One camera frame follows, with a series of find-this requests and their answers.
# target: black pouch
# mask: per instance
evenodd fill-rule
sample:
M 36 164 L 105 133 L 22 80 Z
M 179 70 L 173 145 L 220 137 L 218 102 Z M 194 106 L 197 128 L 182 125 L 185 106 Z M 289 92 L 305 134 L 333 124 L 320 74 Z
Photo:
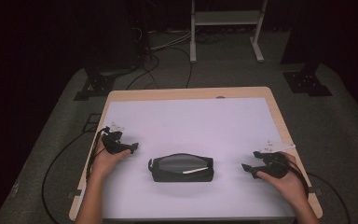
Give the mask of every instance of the black pouch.
M 148 168 L 155 182 L 211 182 L 213 159 L 178 153 L 151 159 Z

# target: dark background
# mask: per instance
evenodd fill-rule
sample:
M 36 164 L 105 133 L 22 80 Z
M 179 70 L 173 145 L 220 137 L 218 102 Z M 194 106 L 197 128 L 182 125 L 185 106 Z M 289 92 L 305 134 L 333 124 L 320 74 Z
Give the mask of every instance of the dark background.
M 189 28 L 190 1 L 152 3 L 145 4 L 150 30 Z M 126 4 L 0 1 L 0 206 L 71 76 L 87 63 L 134 65 L 142 56 L 120 50 L 132 43 L 130 27 L 140 26 L 139 2 Z M 197 8 L 253 9 L 258 4 L 199 0 Z M 340 75 L 358 102 L 358 1 L 269 0 L 263 29 L 290 28 L 282 63 L 319 60 Z

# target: floor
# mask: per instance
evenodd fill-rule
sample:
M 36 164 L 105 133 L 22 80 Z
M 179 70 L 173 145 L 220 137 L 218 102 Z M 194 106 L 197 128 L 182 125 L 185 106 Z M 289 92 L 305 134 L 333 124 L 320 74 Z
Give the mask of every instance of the floor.
M 259 45 L 265 57 L 258 63 L 249 42 L 251 33 L 210 36 L 216 42 L 197 45 L 197 63 L 187 58 L 189 45 L 184 42 L 154 53 L 158 66 L 151 72 L 142 68 L 117 78 L 113 90 L 176 89 L 208 87 L 267 86 L 271 88 L 297 151 L 308 172 L 328 181 L 339 192 L 358 223 L 358 104 L 346 91 L 339 76 L 321 65 L 316 76 L 333 96 L 310 97 L 292 93 L 282 73 L 298 71 L 302 64 L 281 65 L 289 32 L 262 32 Z M 153 46 L 179 37 L 174 34 L 152 34 Z M 150 70 L 156 58 L 145 60 Z M 34 149 L 13 190 L 0 211 L 0 223 L 54 223 L 44 209 L 41 191 L 44 185 L 46 204 L 58 223 L 72 223 L 68 214 L 73 195 L 90 150 L 93 133 L 82 133 L 92 113 L 101 113 L 105 97 L 74 101 L 87 75 L 79 70 L 73 75 L 40 134 Z M 324 182 L 311 177 L 319 192 L 324 215 L 322 223 L 347 223 L 337 195 Z M 263 220 L 261 223 L 292 223 L 293 220 Z

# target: white metal stand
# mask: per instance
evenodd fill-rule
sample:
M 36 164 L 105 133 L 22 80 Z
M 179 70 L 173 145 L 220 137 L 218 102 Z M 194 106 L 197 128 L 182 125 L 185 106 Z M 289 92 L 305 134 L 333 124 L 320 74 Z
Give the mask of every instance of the white metal stand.
M 196 12 L 195 0 L 191 0 L 191 41 L 190 61 L 197 61 L 196 53 L 196 26 L 197 25 L 243 25 L 256 24 L 255 36 L 250 37 L 255 57 L 259 63 L 264 62 L 264 57 L 258 47 L 257 40 L 260 35 L 261 25 L 264 20 L 268 0 L 263 0 L 260 10 L 249 11 L 212 11 Z

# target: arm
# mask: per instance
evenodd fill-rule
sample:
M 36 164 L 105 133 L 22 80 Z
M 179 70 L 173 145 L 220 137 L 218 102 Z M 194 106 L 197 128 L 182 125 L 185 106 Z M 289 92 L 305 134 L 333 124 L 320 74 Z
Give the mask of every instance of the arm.
M 296 167 L 292 164 L 296 164 L 296 158 L 287 153 L 283 154 L 287 160 L 291 161 L 290 165 L 296 169 Z M 295 174 L 289 171 L 287 175 L 281 179 L 275 178 L 261 171 L 257 172 L 257 175 L 274 186 L 283 198 L 293 207 L 298 224 L 321 223 L 308 202 L 301 181 Z
M 87 182 L 83 202 L 77 213 L 76 224 L 103 223 L 103 185 L 108 174 L 114 169 L 117 162 L 131 153 L 124 150 L 118 154 L 108 153 L 100 142 L 97 146 L 97 153 L 91 167 L 91 173 Z

